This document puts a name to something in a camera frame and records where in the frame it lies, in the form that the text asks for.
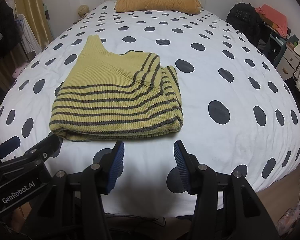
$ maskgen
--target black polka dot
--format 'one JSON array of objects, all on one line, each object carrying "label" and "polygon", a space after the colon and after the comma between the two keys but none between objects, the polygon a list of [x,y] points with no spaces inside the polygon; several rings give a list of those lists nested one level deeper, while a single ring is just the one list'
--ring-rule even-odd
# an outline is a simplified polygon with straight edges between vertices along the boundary
[{"label": "black polka dot", "polygon": [[275,111],[275,113],[276,113],[276,115],[277,115],[277,120],[278,120],[279,124],[280,124],[281,126],[283,126],[283,125],[284,125],[284,117],[283,117],[283,115],[281,114],[280,110],[277,109],[277,110]]},{"label": "black polka dot", "polygon": [[300,154],[300,148],[299,148],[299,150],[298,150],[298,152],[297,152],[297,156],[296,156],[296,159],[295,159],[295,161],[298,159],[298,157],[299,157],[299,154]]},{"label": "black polka dot", "polygon": [[23,138],[27,138],[29,136],[32,128],[33,128],[33,119],[28,118],[22,127],[21,133],[22,133]]},{"label": "black polka dot", "polygon": [[169,40],[156,40],[155,43],[159,44],[159,45],[169,45],[170,41]]},{"label": "black polka dot", "polygon": [[144,30],[145,30],[146,32],[153,32],[153,31],[155,30],[155,28],[154,28],[154,27],[151,27],[151,26],[148,26],[148,27],[144,28]]},{"label": "black polka dot", "polygon": [[287,85],[286,85],[286,84],[283,84],[283,86],[284,86],[284,88],[286,89],[286,91],[287,91],[288,93],[290,93],[290,91],[289,91]]},{"label": "black polka dot", "polygon": [[261,107],[260,106],[255,106],[253,108],[253,112],[254,112],[254,116],[256,117],[258,125],[265,126],[266,125],[266,114],[261,109]]},{"label": "black polka dot", "polygon": [[206,33],[209,33],[210,35],[213,35],[213,32],[208,31],[208,30],[204,30]]},{"label": "black polka dot", "polygon": [[269,70],[270,71],[270,68],[267,66],[267,64],[266,63],[262,63],[262,65],[263,65],[263,67],[265,68],[265,69],[267,69],[267,70]]},{"label": "black polka dot", "polygon": [[231,52],[229,52],[228,50],[223,50],[222,51],[223,52],[223,54],[225,54],[227,57],[229,57],[230,59],[234,59],[234,56],[233,56],[233,54],[231,53]]},{"label": "black polka dot", "polygon": [[35,66],[37,66],[39,64],[39,62],[40,62],[40,60],[38,60],[37,62],[33,63],[30,68],[34,68]]},{"label": "black polka dot", "polygon": [[[100,163],[102,157],[106,154],[109,154],[112,152],[112,149],[110,148],[105,148],[105,149],[102,149],[100,151],[98,151],[95,156],[93,157],[93,163]],[[117,175],[117,178],[119,178],[121,176],[123,172],[123,162],[121,161],[121,164],[120,164],[120,167],[119,167],[119,172],[118,172],[118,175]]]},{"label": "black polka dot", "polygon": [[222,76],[229,83],[233,82],[233,80],[234,80],[233,75],[229,71],[227,71],[223,68],[219,68],[218,72],[219,72],[220,76]]},{"label": "black polka dot", "polygon": [[173,193],[179,194],[186,191],[183,187],[178,167],[174,167],[169,172],[166,183],[168,189]]},{"label": "black polka dot", "polygon": [[194,71],[194,67],[183,59],[176,60],[176,67],[183,73],[190,73]]},{"label": "black polka dot", "polygon": [[172,31],[175,32],[175,33],[183,33],[183,30],[178,29],[178,28],[172,29]]},{"label": "black polka dot", "polygon": [[128,26],[122,26],[122,27],[118,28],[118,31],[126,31],[128,29],[129,29]]},{"label": "black polka dot", "polygon": [[230,43],[225,42],[225,41],[223,41],[222,43],[223,43],[224,45],[226,45],[228,48],[232,48],[232,45],[231,45]]},{"label": "black polka dot", "polygon": [[268,86],[274,93],[278,92],[277,87],[272,82],[268,82]]},{"label": "black polka dot", "polygon": [[254,64],[254,62],[252,61],[252,59],[245,59],[244,62],[245,62],[245,63],[248,63],[251,67],[254,67],[254,66],[255,66],[255,64]]},{"label": "black polka dot", "polygon": [[28,84],[28,83],[29,83],[29,80],[26,80],[26,81],[19,87],[19,90],[23,89],[23,88],[26,86],[26,84]]},{"label": "black polka dot", "polygon": [[82,40],[81,39],[77,39],[75,40],[71,45],[77,45],[81,42]]},{"label": "black polka dot", "polygon": [[2,115],[3,109],[4,109],[4,106],[1,106],[1,108],[0,108],[0,117],[1,117],[1,115]]},{"label": "black polka dot", "polygon": [[259,83],[257,81],[255,81],[252,77],[249,77],[249,81],[255,89],[260,89]]},{"label": "black polka dot", "polygon": [[52,62],[54,62],[55,60],[56,60],[56,58],[50,59],[50,60],[48,60],[48,61],[45,63],[45,65],[48,66],[48,65],[50,65]]},{"label": "black polka dot", "polygon": [[204,35],[204,34],[199,33],[199,35],[200,35],[201,37],[203,37],[203,38],[210,39],[208,36],[206,36],[206,35]]},{"label": "black polka dot", "polygon": [[122,40],[125,41],[125,42],[135,42],[136,41],[136,39],[134,37],[131,37],[131,36],[126,36]]},{"label": "black polka dot", "polygon": [[6,124],[9,125],[12,123],[12,121],[14,120],[14,115],[16,114],[16,111],[11,110],[8,114],[7,120],[6,120]]},{"label": "black polka dot", "polygon": [[17,80],[14,81],[14,83],[12,84],[12,86],[10,87],[10,89],[13,88],[16,83],[17,83]]},{"label": "black polka dot", "polygon": [[260,55],[264,56],[263,53],[260,52],[260,50],[257,49],[257,52],[258,52]]},{"label": "black polka dot", "polygon": [[208,105],[208,112],[213,121],[219,124],[226,124],[230,120],[230,112],[220,101],[211,101]]},{"label": "black polka dot", "polygon": [[293,110],[291,110],[290,113],[291,113],[293,123],[298,124],[298,117],[297,117],[296,113]]},{"label": "black polka dot", "polygon": [[76,54],[71,54],[69,57],[66,58],[65,60],[65,65],[70,64],[73,62],[78,56]]},{"label": "black polka dot", "polygon": [[246,177],[248,173],[248,167],[247,165],[241,164],[236,166],[233,171],[239,171],[244,177]]},{"label": "black polka dot", "polygon": [[60,85],[60,86],[58,86],[58,87],[56,88],[56,90],[54,91],[54,95],[55,95],[55,96],[57,96],[57,95],[58,95],[58,93],[59,93],[59,90],[60,90],[60,88],[62,87],[63,83],[64,83],[64,82],[62,82],[62,83],[61,83],[61,85]]},{"label": "black polka dot", "polygon": [[44,79],[40,79],[39,81],[37,81],[33,86],[33,92],[35,94],[38,94],[42,90],[44,83],[45,83]]},{"label": "black polka dot", "polygon": [[270,160],[267,161],[267,164],[263,168],[263,171],[262,171],[262,174],[261,174],[264,179],[268,178],[268,176],[270,175],[270,173],[273,170],[274,166],[275,166],[275,159],[274,158],[271,158]]},{"label": "black polka dot", "polygon": [[53,49],[54,50],[60,49],[62,47],[62,45],[63,45],[62,43],[59,43],[58,45],[54,46]]},{"label": "black polka dot", "polygon": [[192,43],[191,47],[194,48],[194,49],[196,49],[196,50],[200,50],[200,51],[206,50],[205,46],[203,46],[200,43]]}]

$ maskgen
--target black jacket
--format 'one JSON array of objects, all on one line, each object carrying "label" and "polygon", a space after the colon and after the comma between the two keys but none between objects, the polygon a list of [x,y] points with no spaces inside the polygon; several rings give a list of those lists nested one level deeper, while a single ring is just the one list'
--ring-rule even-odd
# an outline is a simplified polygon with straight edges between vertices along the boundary
[{"label": "black jacket", "polygon": [[226,22],[242,32],[255,47],[258,46],[260,39],[259,24],[262,23],[262,19],[251,4],[236,4],[229,12]]}]

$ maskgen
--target bed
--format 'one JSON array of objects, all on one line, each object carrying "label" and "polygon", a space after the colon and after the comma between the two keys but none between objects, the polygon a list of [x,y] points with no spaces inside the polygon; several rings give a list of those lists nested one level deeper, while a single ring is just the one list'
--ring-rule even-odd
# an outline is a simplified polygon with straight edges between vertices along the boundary
[{"label": "bed", "polygon": [[[18,136],[18,157],[49,135],[52,103],[89,35],[117,54],[154,52],[178,72],[184,124],[180,132],[125,140],[122,174],[102,196],[105,212],[143,217],[193,214],[196,196],[184,190],[173,145],[182,140],[214,171],[240,171],[255,191],[300,162],[300,115],[275,68],[247,38],[204,9],[117,13],[115,0],[93,9],[35,57],[16,79],[0,109],[0,143]],[[51,174],[80,172],[111,151],[115,141],[70,142],[47,162]],[[222,207],[219,195],[218,207]]]}]

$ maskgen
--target yellow knit sweater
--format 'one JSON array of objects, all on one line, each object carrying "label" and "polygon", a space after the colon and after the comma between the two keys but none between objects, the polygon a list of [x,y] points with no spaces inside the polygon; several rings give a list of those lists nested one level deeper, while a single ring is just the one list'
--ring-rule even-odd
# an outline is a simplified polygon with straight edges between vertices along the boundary
[{"label": "yellow knit sweater", "polygon": [[108,52],[89,36],[52,106],[50,129],[71,141],[133,139],[181,129],[177,73],[157,54]]}]

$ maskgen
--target yellow curtain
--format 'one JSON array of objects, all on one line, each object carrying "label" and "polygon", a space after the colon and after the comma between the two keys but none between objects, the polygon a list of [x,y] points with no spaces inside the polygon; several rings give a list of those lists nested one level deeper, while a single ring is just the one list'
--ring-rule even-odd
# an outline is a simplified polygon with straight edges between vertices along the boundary
[{"label": "yellow curtain", "polygon": [[53,39],[42,0],[15,0],[17,14],[24,14],[39,45],[44,49]]}]

